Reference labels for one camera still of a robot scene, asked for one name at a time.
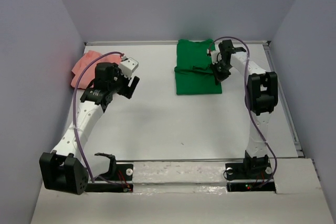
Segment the green t shirt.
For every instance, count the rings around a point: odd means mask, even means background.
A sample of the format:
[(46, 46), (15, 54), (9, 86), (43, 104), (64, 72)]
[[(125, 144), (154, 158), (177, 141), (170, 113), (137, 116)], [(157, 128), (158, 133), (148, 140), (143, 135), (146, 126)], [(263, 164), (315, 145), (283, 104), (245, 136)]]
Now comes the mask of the green t shirt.
[(174, 68), (177, 95), (221, 94), (222, 87), (215, 84), (210, 68), (208, 50), (214, 50), (212, 39), (194, 42), (180, 39), (176, 46)]

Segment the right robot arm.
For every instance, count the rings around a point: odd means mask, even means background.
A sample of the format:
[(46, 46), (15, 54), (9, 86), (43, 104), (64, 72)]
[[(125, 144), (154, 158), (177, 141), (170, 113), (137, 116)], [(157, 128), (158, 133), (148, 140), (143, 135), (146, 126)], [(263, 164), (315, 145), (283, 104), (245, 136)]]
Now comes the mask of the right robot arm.
[(250, 59), (250, 50), (244, 45), (235, 47), (232, 37), (223, 37), (218, 49), (207, 49), (211, 58), (215, 83), (220, 84), (236, 69), (244, 78), (244, 101), (250, 117), (248, 144), (240, 163), (226, 164), (224, 177), (233, 180), (272, 179), (269, 154), (273, 154), (266, 135), (271, 114), (278, 104), (278, 76), (267, 71)]

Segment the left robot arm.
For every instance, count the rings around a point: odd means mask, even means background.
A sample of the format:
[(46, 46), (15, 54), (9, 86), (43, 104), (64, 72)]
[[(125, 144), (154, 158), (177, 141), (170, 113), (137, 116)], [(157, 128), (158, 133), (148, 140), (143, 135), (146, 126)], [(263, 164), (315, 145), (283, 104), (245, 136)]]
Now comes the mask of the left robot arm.
[(81, 195), (95, 179), (108, 180), (118, 174), (114, 155), (98, 152), (107, 161), (90, 165), (84, 146), (94, 126), (105, 113), (115, 94), (130, 99), (139, 83), (133, 73), (139, 63), (128, 58), (119, 64), (101, 62), (94, 69), (78, 105), (73, 106), (72, 124), (49, 153), (42, 153), (39, 165), (46, 189)]

